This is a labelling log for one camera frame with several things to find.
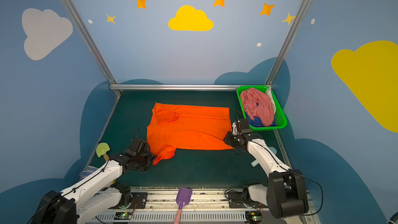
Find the yellow cloud painting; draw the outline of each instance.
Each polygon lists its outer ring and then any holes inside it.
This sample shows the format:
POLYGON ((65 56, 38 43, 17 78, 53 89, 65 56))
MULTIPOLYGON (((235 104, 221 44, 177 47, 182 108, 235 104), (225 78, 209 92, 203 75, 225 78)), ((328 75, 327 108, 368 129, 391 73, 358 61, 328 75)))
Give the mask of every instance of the yellow cloud painting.
POLYGON ((180 7, 176 17, 169 20, 169 28, 172 30, 207 31, 211 30, 213 25, 204 11, 196 10, 190 5, 180 7))
POLYGON ((331 66, 366 110, 387 130, 398 132, 398 45, 369 42, 340 50, 331 66))

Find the pink cloth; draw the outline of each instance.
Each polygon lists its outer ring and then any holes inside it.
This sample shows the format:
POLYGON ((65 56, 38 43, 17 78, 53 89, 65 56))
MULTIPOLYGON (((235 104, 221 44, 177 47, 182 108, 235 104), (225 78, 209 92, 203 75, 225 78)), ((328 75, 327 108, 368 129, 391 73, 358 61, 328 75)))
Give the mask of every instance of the pink cloth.
POLYGON ((272 103, 268 95, 254 87, 240 93, 243 109, 253 121, 254 117, 259 117, 264 126, 269 126, 274 120, 272 103))

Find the orange t-shirt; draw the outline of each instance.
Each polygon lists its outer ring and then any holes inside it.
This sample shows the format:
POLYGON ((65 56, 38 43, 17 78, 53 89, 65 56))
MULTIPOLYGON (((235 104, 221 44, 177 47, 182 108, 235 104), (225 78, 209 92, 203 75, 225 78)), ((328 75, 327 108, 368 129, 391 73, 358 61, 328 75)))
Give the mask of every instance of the orange t-shirt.
POLYGON ((231 131, 229 108, 156 103, 147 129, 147 142, 157 156, 153 164, 174 156, 177 148, 227 150, 222 140, 231 131))

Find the ventilation grille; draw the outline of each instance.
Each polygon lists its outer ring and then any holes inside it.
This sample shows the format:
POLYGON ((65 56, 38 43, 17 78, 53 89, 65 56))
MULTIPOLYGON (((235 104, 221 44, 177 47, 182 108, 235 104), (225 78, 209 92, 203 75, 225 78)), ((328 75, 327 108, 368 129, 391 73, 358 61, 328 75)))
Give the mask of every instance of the ventilation grille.
MULTIPOLYGON (((134 222, 174 222, 175 212, 135 212, 130 221, 113 220, 115 213, 99 214, 98 219, 105 223, 134 222)), ((242 222, 246 221, 244 212, 240 211, 183 211, 181 222, 242 222)), ((95 217, 91 223, 100 223, 95 217)))
MULTIPOLYGON (((175 218, 175 212, 135 212, 130 222, 170 222, 174 221, 175 218)), ((244 214, 239 211, 186 211, 182 212, 181 221, 246 221, 246 219, 244 214)))
MULTIPOLYGON (((100 221, 103 221, 105 223, 112 223, 114 217, 115 217, 115 213, 114 212, 111 212, 111 213, 108 213, 108 214, 101 213, 101 214, 97 215, 97 218, 100 221)), ((97 220, 97 218, 94 217, 90 221, 88 221, 87 223, 97 223, 97 222, 99 222, 97 220)))

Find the green table surface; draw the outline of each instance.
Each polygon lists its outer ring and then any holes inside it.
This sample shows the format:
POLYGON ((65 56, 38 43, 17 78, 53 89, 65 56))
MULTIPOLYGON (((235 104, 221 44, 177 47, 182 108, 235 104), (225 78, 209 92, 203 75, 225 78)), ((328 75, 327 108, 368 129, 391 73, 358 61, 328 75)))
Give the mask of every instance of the green table surface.
MULTIPOLYGON (((147 139, 147 126, 155 103, 229 107, 231 122, 241 118, 236 92, 218 91, 124 91, 110 119, 101 142, 109 144, 109 156, 123 152, 139 129, 138 137, 147 139)), ((260 132, 266 144, 277 150, 272 131, 260 132)), ((203 187, 242 188, 248 183, 267 185, 267 176, 260 165, 251 166, 254 157, 247 151, 238 155, 234 150, 208 151, 177 149, 171 159, 164 159, 147 171, 129 171, 117 179, 130 187, 203 187)), ((90 165, 100 167, 102 157, 94 155, 90 165)))

